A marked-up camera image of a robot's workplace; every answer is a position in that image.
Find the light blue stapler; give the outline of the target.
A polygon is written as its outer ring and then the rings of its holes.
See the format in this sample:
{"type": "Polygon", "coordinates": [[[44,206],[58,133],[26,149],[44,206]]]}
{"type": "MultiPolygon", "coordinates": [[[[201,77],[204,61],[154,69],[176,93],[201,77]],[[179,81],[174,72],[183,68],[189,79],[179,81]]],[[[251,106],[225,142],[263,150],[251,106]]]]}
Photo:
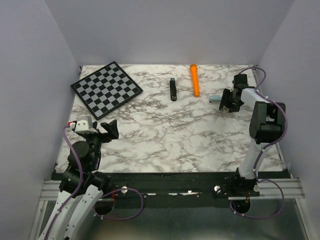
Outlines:
{"type": "Polygon", "coordinates": [[[221,102],[222,97],[219,95],[211,95],[209,97],[209,103],[210,104],[219,104],[221,102]]]}

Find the black stapler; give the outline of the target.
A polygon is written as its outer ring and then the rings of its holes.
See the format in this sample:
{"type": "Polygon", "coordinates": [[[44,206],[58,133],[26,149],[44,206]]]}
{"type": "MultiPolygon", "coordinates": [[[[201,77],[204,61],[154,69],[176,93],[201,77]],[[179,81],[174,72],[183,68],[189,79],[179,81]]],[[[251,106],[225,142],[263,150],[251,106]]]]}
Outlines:
{"type": "Polygon", "coordinates": [[[177,100],[177,88],[176,88],[176,81],[175,78],[171,78],[169,81],[170,85],[170,99],[171,101],[175,102],[177,100]]]}

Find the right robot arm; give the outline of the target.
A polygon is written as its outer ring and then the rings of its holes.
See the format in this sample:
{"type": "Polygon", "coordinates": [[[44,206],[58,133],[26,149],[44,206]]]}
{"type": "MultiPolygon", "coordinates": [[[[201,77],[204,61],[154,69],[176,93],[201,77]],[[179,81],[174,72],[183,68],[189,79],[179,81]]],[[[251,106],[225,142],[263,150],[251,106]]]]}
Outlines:
{"type": "Polygon", "coordinates": [[[251,142],[230,183],[230,191],[241,196],[256,183],[261,162],[268,150],[286,134],[288,118],[286,105],[269,99],[255,87],[249,86],[246,74],[235,75],[232,83],[233,90],[223,90],[219,109],[226,108],[229,113],[237,113],[243,104],[252,108],[249,124],[251,142]]]}

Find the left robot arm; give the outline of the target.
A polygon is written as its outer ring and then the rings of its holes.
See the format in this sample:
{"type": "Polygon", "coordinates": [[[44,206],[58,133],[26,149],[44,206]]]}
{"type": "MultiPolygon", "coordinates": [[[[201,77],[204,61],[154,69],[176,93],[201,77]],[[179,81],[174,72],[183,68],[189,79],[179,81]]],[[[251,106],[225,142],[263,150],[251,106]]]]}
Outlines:
{"type": "Polygon", "coordinates": [[[71,239],[99,197],[110,194],[109,180],[97,176],[96,171],[102,158],[102,145],[119,138],[117,124],[115,119],[98,123],[85,116],[63,127],[83,139],[71,143],[63,135],[69,147],[68,167],[62,175],[54,209],[38,237],[40,240],[71,239]]]}

